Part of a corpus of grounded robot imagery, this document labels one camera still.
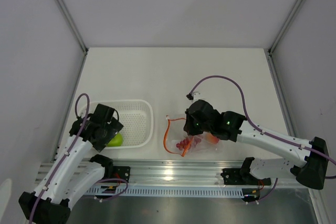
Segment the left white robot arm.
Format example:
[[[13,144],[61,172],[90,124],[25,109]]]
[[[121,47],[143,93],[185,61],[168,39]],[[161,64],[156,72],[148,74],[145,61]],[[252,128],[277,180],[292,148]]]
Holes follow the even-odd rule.
[[[18,200],[29,223],[66,223],[77,201],[94,184],[127,183],[115,175],[113,160],[99,153],[74,176],[86,154],[92,148],[101,152],[122,128],[118,112],[103,104],[98,104],[93,113],[77,117],[52,168],[33,192],[23,192]]]

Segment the green apple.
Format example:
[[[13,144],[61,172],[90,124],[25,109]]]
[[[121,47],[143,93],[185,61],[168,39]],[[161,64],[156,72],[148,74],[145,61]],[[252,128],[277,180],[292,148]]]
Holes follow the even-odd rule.
[[[110,140],[107,144],[107,147],[120,147],[123,144],[123,137],[120,133],[118,133],[114,138]]]

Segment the red grape bunch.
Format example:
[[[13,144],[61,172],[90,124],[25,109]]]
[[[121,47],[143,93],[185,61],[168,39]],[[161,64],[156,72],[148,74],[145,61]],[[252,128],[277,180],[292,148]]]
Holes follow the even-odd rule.
[[[201,141],[202,141],[202,138],[200,136],[187,136],[183,140],[178,142],[175,146],[180,151],[181,150],[189,150],[191,148],[194,148]]]

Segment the clear zip top bag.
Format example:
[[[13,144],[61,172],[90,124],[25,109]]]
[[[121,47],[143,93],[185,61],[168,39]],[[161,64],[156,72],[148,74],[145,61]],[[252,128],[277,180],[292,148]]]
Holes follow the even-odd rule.
[[[168,153],[189,157],[194,154],[215,154],[224,150],[221,141],[211,133],[188,135],[183,130],[186,122],[185,115],[167,115],[166,120],[167,128],[163,136],[163,147]]]

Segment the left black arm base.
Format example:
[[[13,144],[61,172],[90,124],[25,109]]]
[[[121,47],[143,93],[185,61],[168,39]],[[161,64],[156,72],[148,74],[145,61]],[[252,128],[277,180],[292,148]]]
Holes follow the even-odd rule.
[[[129,182],[130,174],[130,166],[114,166],[112,171],[112,178],[119,178]]]

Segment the orange peach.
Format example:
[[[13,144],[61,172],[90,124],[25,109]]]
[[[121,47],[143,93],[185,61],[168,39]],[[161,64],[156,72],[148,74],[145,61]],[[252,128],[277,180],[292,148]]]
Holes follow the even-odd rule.
[[[214,144],[214,145],[218,144],[218,142],[219,142],[219,138],[213,136],[211,133],[207,133],[207,134],[205,135],[205,139],[206,139],[209,143]]]

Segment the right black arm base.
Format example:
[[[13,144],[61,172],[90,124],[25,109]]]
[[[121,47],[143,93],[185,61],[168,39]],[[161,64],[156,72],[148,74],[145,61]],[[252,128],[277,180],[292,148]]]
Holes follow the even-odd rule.
[[[271,185],[271,179],[257,179],[248,171],[241,168],[224,168],[222,169],[221,176],[225,185]]]

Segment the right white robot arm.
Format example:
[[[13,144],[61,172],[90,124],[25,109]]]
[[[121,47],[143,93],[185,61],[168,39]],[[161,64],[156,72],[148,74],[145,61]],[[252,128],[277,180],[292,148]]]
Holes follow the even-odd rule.
[[[279,156],[278,159],[246,158],[240,179],[251,184],[264,178],[294,178],[298,183],[322,190],[328,168],[325,140],[295,138],[259,128],[241,114],[218,112],[208,102],[197,100],[186,109],[184,131],[189,136],[209,133],[223,140],[249,144]]]

